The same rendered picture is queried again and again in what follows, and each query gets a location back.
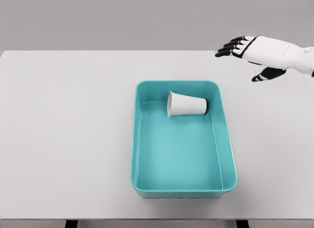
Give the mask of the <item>teal plastic basket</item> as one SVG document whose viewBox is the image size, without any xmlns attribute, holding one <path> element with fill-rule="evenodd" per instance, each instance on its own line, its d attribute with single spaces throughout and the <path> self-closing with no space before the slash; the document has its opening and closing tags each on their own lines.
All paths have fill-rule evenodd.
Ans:
<svg viewBox="0 0 314 228">
<path fill-rule="evenodd" d="M 204 98 L 206 112 L 169 116 L 170 92 Z M 130 182 L 144 199 L 215 199 L 236 187 L 236 163 L 217 83 L 149 80 L 137 84 Z"/>
</svg>

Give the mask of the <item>white paper cup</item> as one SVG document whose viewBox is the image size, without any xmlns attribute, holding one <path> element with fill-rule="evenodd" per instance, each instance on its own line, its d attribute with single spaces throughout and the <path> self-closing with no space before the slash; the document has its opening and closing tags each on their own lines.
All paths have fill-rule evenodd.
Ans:
<svg viewBox="0 0 314 228">
<path fill-rule="evenodd" d="M 207 101 L 204 98 L 187 96 L 169 92 L 167 99 L 167 115 L 203 115 L 207 111 Z"/>
</svg>

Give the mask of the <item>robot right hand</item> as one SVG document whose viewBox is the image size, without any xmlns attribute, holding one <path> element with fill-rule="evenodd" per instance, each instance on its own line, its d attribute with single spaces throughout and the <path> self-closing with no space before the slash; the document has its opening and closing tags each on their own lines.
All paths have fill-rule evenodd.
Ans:
<svg viewBox="0 0 314 228">
<path fill-rule="evenodd" d="M 293 57 L 298 46 L 265 36 L 240 36 L 218 49 L 215 57 L 233 56 L 265 68 L 255 75 L 252 82 L 275 79 L 292 68 Z"/>
</svg>

